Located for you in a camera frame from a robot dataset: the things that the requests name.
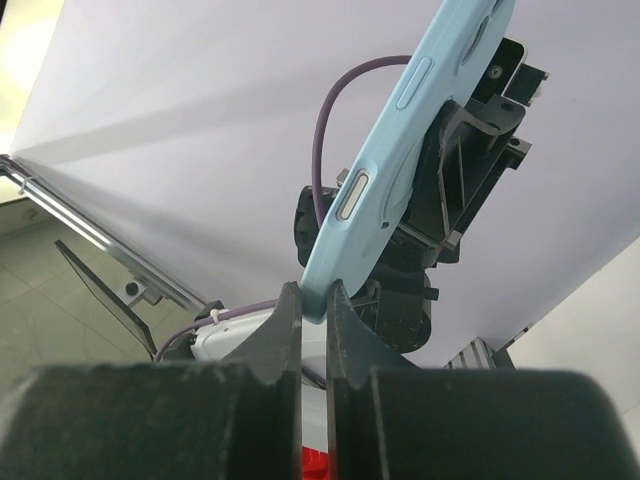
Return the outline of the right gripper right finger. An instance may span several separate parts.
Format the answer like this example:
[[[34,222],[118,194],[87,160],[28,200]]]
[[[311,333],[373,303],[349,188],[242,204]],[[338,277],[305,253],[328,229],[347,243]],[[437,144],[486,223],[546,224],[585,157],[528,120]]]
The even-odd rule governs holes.
[[[422,369],[327,298],[334,479],[635,479],[615,408],[570,371]]]

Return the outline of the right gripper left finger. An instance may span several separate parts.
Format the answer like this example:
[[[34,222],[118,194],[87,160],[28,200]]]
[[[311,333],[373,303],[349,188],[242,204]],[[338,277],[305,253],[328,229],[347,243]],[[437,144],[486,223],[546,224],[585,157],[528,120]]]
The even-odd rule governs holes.
[[[301,294],[218,361],[50,365],[1,401],[5,479],[298,479]]]

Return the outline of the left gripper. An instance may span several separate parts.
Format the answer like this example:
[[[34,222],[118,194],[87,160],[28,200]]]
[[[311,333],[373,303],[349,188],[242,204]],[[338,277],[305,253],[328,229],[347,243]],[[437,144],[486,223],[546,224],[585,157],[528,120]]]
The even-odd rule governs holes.
[[[526,155],[512,138],[526,108],[494,95],[461,106],[448,100],[426,131],[407,210],[394,244],[418,265],[455,263],[462,235],[505,169]]]

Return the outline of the phone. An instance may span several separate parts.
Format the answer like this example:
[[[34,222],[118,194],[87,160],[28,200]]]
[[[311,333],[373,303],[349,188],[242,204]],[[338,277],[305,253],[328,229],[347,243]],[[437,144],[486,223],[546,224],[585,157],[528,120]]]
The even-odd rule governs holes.
[[[409,202],[422,139],[447,101],[463,106],[512,17],[511,1],[445,1],[411,55],[319,228],[300,290],[320,324],[331,285],[365,283]]]

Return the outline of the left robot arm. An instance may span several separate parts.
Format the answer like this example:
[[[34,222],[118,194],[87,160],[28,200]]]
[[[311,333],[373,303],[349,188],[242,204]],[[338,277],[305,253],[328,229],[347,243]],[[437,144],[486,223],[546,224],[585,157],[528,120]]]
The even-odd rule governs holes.
[[[431,336],[431,304],[439,290],[431,286],[426,270],[458,263],[459,237],[505,170],[516,170],[531,148],[515,136],[525,108],[511,100],[494,95],[486,103],[471,100],[465,110],[443,110],[426,134],[409,208],[366,282],[351,297],[364,325],[402,354],[418,350]],[[301,193],[294,223],[303,266],[319,231],[312,212],[309,186]],[[264,324],[275,303],[242,307],[238,314],[215,301],[154,361],[221,359]],[[326,374],[314,371],[313,363],[324,360],[326,329],[307,325],[303,361],[313,361],[303,364],[303,385],[322,391]]]

